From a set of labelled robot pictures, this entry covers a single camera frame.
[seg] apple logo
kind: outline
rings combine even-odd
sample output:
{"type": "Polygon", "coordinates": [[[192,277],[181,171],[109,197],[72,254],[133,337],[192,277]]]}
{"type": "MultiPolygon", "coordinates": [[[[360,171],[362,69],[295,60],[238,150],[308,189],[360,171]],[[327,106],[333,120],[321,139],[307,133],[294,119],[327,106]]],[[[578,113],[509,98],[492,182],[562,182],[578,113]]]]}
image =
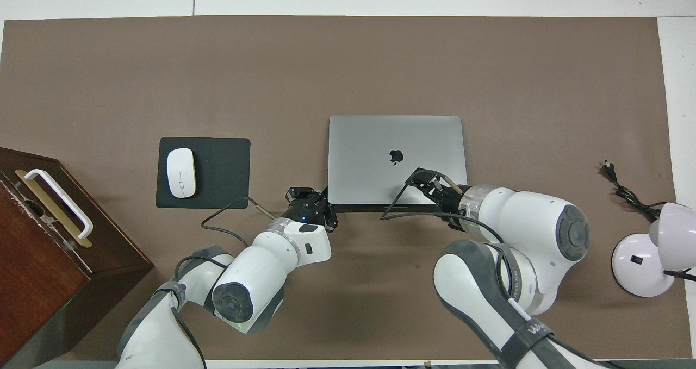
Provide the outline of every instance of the apple logo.
{"type": "Polygon", "coordinates": [[[401,151],[391,151],[389,152],[389,155],[391,156],[391,162],[396,165],[396,163],[403,161],[403,153],[401,151]]]}

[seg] velcro strap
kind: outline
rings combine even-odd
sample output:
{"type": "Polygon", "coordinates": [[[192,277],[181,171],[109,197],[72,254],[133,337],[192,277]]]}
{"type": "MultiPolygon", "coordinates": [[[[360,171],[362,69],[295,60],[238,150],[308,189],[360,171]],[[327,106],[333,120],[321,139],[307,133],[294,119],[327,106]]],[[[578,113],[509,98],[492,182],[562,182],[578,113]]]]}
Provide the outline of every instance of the velcro strap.
{"type": "Polygon", "coordinates": [[[520,296],[522,295],[522,275],[520,273],[520,267],[517,264],[517,259],[515,259],[512,251],[510,251],[510,247],[504,243],[485,243],[485,245],[489,245],[497,249],[500,252],[500,256],[506,260],[505,265],[507,265],[507,268],[510,270],[511,277],[510,297],[519,302],[520,296]]]}
{"type": "Polygon", "coordinates": [[[181,307],[181,305],[186,302],[186,285],[183,285],[182,283],[175,282],[174,280],[167,280],[167,282],[163,283],[162,286],[159,287],[159,289],[155,290],[155,292],[172,292],[176,296],[176,300],[179,301],[178,306],[181,307]]]}
{"type": "Polygon", "coordinates": [[[534,345],[541,339],[554,334],[546,324],[537,319],[531,319],[522,324],[500,350],[498,362],[502,367],[517,367],[534,345]]]}

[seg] robotic arm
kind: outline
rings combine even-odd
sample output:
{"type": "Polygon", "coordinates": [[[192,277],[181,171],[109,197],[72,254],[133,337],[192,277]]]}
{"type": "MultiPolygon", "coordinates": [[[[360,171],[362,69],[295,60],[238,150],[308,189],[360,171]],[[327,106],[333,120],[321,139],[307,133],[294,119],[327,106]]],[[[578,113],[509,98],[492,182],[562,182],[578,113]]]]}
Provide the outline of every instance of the robotic arm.
{"type": "Polygon", "coordinates": [[[541,193],[455,185],[425,169],[407,186],[433,201],[438,212],[430,214],[450,228],[487,241],[452,243],[438,258],[433,282],[446,309],[502,367],[601,367],[529,315],[550,307],[567,270],[587,253],[589,228],[579,208],[541,193]]]}
{"type": "Polygon", "coordinates": [[[326,233],[338,226],[324,193],[294,187],[285,197],[288,210],[236,258],[214,246],[179,262],[174,277],[154,293],[124,332],[118,369],[206,367],[179,316],[186,302],[201,305],[244,334],[268,326],[283,302],[288,273],[328,260],[331,247],[326,233]]]}

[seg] laptop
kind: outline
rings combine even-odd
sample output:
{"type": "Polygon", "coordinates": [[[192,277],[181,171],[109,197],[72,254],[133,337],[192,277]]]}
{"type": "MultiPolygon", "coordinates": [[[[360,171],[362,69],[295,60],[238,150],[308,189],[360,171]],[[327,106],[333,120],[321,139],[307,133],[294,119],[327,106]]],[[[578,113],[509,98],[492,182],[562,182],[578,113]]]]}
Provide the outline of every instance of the laptop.
{"type": "MultiPolygon", "coordinates": [[[[459,116],[329,118],[328,201],[336,211],[383,210],[416,168],[432,169],[457,184],[467,184],[459,116]]],[[[403,211],[433,203],[409,187],[397,205],[403,211]]]]}

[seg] black mouse pad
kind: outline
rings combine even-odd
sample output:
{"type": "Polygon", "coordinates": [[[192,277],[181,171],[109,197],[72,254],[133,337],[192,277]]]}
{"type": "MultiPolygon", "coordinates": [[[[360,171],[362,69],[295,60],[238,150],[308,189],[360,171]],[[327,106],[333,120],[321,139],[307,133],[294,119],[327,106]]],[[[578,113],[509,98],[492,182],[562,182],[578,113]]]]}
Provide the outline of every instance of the black mouse pad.
{"type": "MultiPolygon", "coordinates": [[[[159,208],[221,209],[240,196],[248,196],[250,150],[251,142],[246,138],[160,139],[155,204],[159,208]],[[172,195],[167,181],[167,156],[179,148],[194,153],[196,193],[189,198],[172,195]]],[[[245,199],[230,208],[245,209],[247,205],[245,199]]]]}

